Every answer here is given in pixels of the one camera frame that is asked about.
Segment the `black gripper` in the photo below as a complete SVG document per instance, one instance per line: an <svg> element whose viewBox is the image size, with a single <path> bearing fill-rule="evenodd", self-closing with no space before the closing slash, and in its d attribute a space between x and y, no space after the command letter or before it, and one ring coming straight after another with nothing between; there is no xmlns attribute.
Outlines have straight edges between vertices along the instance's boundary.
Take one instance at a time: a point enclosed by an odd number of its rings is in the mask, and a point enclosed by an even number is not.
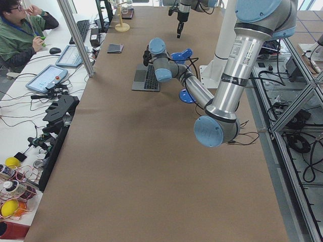
<svg viewBox="0 0 323 242"><path fill-rule="evenodd" d="M189 12L177 12L177 20L179 21L178 27L177 27L177 38L179 39L181 37L181 33L184 27L184 23L188 21Z"/></svg>

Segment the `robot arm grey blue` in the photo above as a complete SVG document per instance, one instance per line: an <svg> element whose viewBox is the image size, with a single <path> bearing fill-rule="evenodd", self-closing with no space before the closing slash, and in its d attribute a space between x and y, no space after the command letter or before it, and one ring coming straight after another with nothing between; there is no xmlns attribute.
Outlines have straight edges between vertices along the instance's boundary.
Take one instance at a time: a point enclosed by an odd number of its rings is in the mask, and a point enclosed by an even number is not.
<svg viewBox="0 0 323 242"><path fill-rule="evenodd" d="M235 114L243 90L264 42L294 34L297 1L237 1L233 27L236 34L215 94L207 90L184 64L170 61L160 38L149 42L154 73L159 82L178 79L205 115L194 124L197 140L206 147L217 147L236 138L240 123Z"/></svg>
<svg viewBox="0 0 323 242"><path fill-rule="evenodd" d="M180 0L179 3L173 6L173 11L177 13L177 20L179 21L177 27L177 38L181 37L184 24L188 21L190 10L212 14L208 12L208 10L216 7L217 5L218 0Z"/></svg>

